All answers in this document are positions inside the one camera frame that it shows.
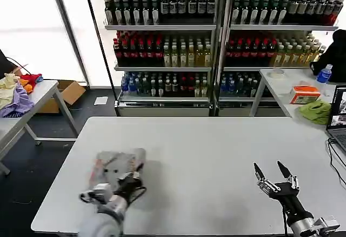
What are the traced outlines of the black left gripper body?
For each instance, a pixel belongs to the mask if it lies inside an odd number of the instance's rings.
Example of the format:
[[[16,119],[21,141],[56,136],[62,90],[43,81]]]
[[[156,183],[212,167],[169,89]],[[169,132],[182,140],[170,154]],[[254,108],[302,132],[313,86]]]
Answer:
[[[143,182],[128,176],[124,181],[120,181],[114,194],[124,198],[127,203],[133,203],[144,194]]]

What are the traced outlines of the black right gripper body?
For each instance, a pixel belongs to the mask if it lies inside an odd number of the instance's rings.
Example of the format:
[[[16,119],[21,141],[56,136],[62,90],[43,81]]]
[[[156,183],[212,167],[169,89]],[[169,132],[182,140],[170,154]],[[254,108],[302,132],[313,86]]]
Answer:
[[[292,189],[288,182],[275,183],[280,188],[280,191],[274,192],[272,198],[277,200],[284,208],[287,215],[287,223],[295,223],[297,221],[313,218],[313,215],[304,209],[297,195],[299,190]]]

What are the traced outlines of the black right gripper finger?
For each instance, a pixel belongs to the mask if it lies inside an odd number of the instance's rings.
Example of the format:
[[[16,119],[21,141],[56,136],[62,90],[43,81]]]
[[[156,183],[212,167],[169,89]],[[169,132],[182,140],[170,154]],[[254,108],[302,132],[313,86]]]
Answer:
[[[299,189],[299,183],[297,176],[292,175],[290,170],[280,161],[277,161],[278,167],[283,175],[283,177],[286,179],[287,182],[291,184],[292,189]]]
[[[279,192],[279,187],[265,178],[263,172],[256,162],[254,162],[255,176],[257,177],[257,185],[266,194],[274,194]]]

